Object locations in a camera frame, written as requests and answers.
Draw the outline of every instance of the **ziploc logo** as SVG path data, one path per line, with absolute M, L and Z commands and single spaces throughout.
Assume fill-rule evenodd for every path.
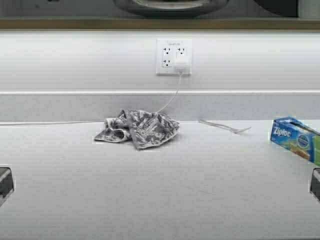
M 278 126 L 275 126 L 274 127 L 274 132 L 273 132 L 273 135 L 277 135 L 277 136 L 284 136 L 284 137 L 288 137 L 290 138 L 291 137 L 291 132 L 285 130 L 285 129 L 281 129 L 280 127 Z

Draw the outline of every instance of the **wooden shelf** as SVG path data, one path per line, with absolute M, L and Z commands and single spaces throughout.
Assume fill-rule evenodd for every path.
M 223 19 L 0 18 L 0 29 L 320 30 L 320 20 L 277 17 Z

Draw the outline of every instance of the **white cable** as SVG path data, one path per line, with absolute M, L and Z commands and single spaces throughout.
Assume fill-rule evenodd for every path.
M 88 123 L 102 123 L 104 120 L 94 121 L 49 121 L 49 122 L 17 122 L 17 123 L 4 123 L 0 122 L 1 126 L 37 126 L 37 125 L 64 125 L 64 124 L 88 124 Z
M 176 89 L 175 95 L 170 99 L 170 101 L 169 101 L 164 107 L 162 107 L 160 110 L 158 110 L 157 113 L 160 113 L 160 112 L 162 112 L 164 109 L 166 109 L 166 108 L 172 103 L 172 101 L 177 97 L 177 95 L 178 95 L 178 93 L 179 93 L 179 90 L 180 90 L 180 86 L 181 86 L 182 75 L 183 75 L 183 73 L 180 72 L 180 73 L 179 73 L 178 87 L 177 87 L 177 89 Z

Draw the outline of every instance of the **dish towel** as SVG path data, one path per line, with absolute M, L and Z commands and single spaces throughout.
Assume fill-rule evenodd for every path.
M 94 140 L 122 143 L 132 140 L 138 149 L 157 147 L 174 138 L 179 123 L 165 114 L 143 110 L 122 110 L 117 118 L 105 120 L 105 130 Z

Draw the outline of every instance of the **electrical outlet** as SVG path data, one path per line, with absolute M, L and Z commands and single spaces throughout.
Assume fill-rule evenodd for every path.
M 166 40 L 157 39 L 156 41 L 156 74 L 175 75 L 174 63 L 181 59 L 192 63 L 192 40 L 177 39 Z

